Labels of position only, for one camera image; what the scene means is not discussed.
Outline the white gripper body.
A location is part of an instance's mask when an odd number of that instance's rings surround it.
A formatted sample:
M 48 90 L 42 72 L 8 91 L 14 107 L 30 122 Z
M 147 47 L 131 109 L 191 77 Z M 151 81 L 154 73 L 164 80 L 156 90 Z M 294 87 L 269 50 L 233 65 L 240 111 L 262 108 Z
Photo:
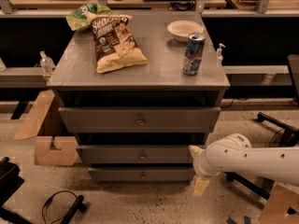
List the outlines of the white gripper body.
M 206 160 L 206 151 L 204 150 L 199 158 L 193 159 L 193 168 L 198 176 L 210 177 L 214 176 L 215 172 Z

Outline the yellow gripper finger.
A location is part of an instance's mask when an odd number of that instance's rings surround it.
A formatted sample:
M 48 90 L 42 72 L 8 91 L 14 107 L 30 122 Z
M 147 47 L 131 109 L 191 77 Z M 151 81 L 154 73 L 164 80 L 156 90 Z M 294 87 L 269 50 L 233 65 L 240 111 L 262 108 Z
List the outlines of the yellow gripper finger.
M 206 188 L 209 185 L 209 179 L 196 176 L 193 181 L 194 187 L 193 187 L 193 195 L 195 197 L 201 197 Z
M 195 159 L 199 158 L 204 150 L 199 146 L 189 146 L 189 151 L 191 152 L 192 157 Z

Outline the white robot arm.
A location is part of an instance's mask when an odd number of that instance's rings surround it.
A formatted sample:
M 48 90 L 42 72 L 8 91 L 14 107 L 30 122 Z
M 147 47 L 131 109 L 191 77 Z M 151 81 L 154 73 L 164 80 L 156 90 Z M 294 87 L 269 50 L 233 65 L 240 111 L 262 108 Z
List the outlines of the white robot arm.
M 189 146 L 189 151 L 195 171 L 193 195 L 197 197 L 206 190 L 209 178 L 221 172 L 265 199 L 269 198 L 269 193 L 237 172 L 299 186 L 299 147 L 254 148 L 246 136 L 233 133 L 206 148 Z

